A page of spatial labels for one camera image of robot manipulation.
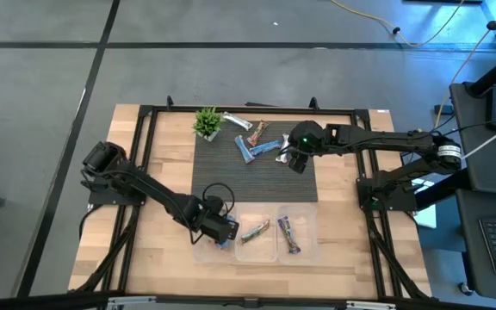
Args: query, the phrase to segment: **floor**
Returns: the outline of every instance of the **floor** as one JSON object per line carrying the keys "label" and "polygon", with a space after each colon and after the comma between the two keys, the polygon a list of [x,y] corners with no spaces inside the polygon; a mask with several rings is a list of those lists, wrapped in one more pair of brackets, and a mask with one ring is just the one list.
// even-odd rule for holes
{"label": "floor", "polygon": [[[381,24],[326,0],[114,2],[114,25],[103,32],[112,0],[0,0],[0,196],[7,198],[0,208],[0,298],[15,292],[80,102],[87,112],[75,145],[69,141],[66,149],[73,151],[70,169],[60,171],[64,187],[34,295],[66,290],[88,196],[78,170],[106,137],[116,103],[162,104],[170,95],[176,104],[306,107],[316,96],[322,108],[390,109],[396,130],[426,130],[433,125],[432,107],[496,16],[496,0],[465,5],[430,45],[400,49]],[[414,42],[437,32],[455,8],[400,0],[342,3],[394,21]],[[109,48],[97,49],[98,42]],[[131,47],[123,42],[145,44],[120,48]],[[157,48],[154,42],[215,45]],[[311,49],[273,42],[342,44]],[[496,40],[489,34],[457,81],[473,81],[494,65]],[[433,294],[496,306],[496,300],[458,293],[456,284],[465,279],[452,253],[425,251]]]}

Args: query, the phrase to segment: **wheel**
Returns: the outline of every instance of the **wheel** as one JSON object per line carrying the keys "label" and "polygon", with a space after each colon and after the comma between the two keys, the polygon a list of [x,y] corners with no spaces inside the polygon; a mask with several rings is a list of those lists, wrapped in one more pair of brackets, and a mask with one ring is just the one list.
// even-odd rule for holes
{"label": "wheel", "polygon": [[474,294],[474,291],[468,288],[468,285],[465,282],[458,283],[457,287],[461,291],[461,293],[465,294],[466,296],[472,296]]}

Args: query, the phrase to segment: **yellow cable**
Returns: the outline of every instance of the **yellow cable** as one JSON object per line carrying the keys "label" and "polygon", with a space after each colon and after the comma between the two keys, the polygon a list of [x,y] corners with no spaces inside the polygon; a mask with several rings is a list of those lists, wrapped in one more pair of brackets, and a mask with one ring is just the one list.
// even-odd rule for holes
{"label": "yellow cable", "polygon": [[[366,13],[363,13],[363,12],[359,12],[359,11],[356,11],[356,10],[354,10],[354,9],[350,9],[350,8],[348,8],[347,6],[345,6],[345,5],[341,4],[341,3],[339,3],[339,2],[338,2],[338,1],[336,1],[336,0],[331,0],[331,1],[332,1],[332,3],[336,4],[337,6],[339,6],[339,7],[340,7],[340,8],[342,8],[342,9],[347,10],[347,11],[348,11],[348,12],[350,12],[350,13],[353,13],[353,14],[356,14],[356,15],[359,15],[359,16],[363,16],[363,17],[367,17],[367,18],[370,18],[370,19],[374,19],[375,21],[378,21],[378,22],[383,22],[383,23],[385,23],[386,25],[388,25],[389,27],[391,27],[392,29],[395,29],[395,26],[394,26],[391,22],[388,22],[388,21],[386,21],[386,20],[385,20],[385,19],[383,19],[383,18],[380,18],[380,17],[378,17],[378,16],[374,16],[374,15],[371,15],[371,14],[366,14]],[[464,1],[465,1],[465,0],[461,0],[461,2],[459,2],[459,3],[458,3],[458,6],[457,6],[457,7],[456,7],[456,9],[453,11],[453,14],[451,14],[451,17],[449,17],[449,19],[448,19],[448,20],[444,23],[444,25],[443,25],[443,26],[442,26],[442,27],[441,27],[441,28],[440,28],[440,29],[439,29],[439,30],[438,30],[438,31],[437,31],[434,35],[432,35],[432,37],[431,37],[430,39],[428,39],[426,42],[424,42],[424,43],[418,43],[418,44],[413,44],[413,43],[411,43],[411,42],[409,42],[409,41],[407,41],[407,40],[405,39],[405,37],[403,36],[403,34],[401,34],[401,31],[399,31],[399,32],[397,33],[397,35],[398,35],[398,36],[399,36],[399,37],[400,37],[400,38],[401,38],[401,39],[402,39],[402,40],[403,40],[403,41],[404,41],[404,42],[405,42],[408,46],[410,46],[410,47],[421,47],[421,46],[424,46],[424,45],[428,44],[430,41],[434,40],[434,39],[437,37],[437,35],[443,31],[443,29],[447,26],[447,24],[451,21],[451,19],[453,19],[453,17],[455,17],[456,12],[457,12],[457,11],[458,11],[461,7],[462,7],[462,5],[464,4]]]}
{"label": "yellow cable", "polygon": [[[491,30],[487,30],[485,32],[485,34],[483,34],[483,36],[481,37],[481,39],[478,41],[478,43],[476,43],[476,45],[475,45],[474,49],[472,50],[472,52],[469,54],[469,56],[466,58],[466,60],[464,60],[464,62],[462,63],[461,67],[458,68],[458,71],[455,73],[455,76],[453,77],[453,79],[451,79],[451,83],[449,83],[449,85],[451,85],[451,84],[453,84],[455,82],[455,79],[461,73],[462,68],[468,63],[468,61],[470,60],[470,58],[475,54],[475,51],[480,46],[481,42],[487,37],[487,35],[490,32],[491,32]],[[449,89],[447,89],[447,91],[445,92],[445,95],[443,96],[443,100],[441,101],[441,105],[439,106],[439,111],[437,111],[437,118],[436,118],[436,124],[434,125],[434,129],[437,128],[437,125],[439,125],[439,120],[441,119],[441,112],[443,111],[443,106],[447,102],[447,98],[448,97],[449,97]]]}

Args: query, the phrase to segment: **black desk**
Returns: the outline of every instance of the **black desk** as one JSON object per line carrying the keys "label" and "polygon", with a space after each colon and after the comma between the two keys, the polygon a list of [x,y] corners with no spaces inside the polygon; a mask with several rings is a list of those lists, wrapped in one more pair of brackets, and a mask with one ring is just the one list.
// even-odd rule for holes
{"label": "black desk", "polygon": [[496,216],[496,194],[458,189],[456,201],[466,239],[468,284],[478,294],[496,298],[496,275],[478,222],[480,218]]}
{"label": "black desk", "polygon": [[[463,84],[452,84],[449,89],[459,127],[485,121],[485,98],[471,97]],[[495,132],[484,126],[463,130],[461,132],[462,148],[465,152],[470,152],[494,135]],[[496,193],[496,140],[470,156],[466,164],[471,189]]]}
{"label": "black desk", "polygon": [[[449,89],[459,127],[485,121],[485,98],[473,98],[463,84],[452,84]],[[463,130],[462,149],[470,152],[494,135],[495,132],[483,126]],[[456,195],[466,243],[462,255],[468,284],[480,295],[496,298],[496,275],[478,222],[480,218],[496,217],[496,140],[469,157],[466,163],[466,169],[417,193],[417,204],[421,208]]]}

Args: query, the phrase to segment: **plant pot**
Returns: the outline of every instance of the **plant pot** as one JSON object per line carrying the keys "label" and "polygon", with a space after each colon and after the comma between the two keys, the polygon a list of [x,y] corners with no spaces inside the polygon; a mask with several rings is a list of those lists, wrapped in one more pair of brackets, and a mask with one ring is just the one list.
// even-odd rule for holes
{"label": "plant pot", "polygon": [[213,132],[209,136],[202,135],[202,133],[198,133],[198,135],[201,136],[201,137],[203,137],[205,140],[208,140],[208,141],[212,142],[212,140],[215,138],[215,136],[217,135],[217,133],[218,132]]}

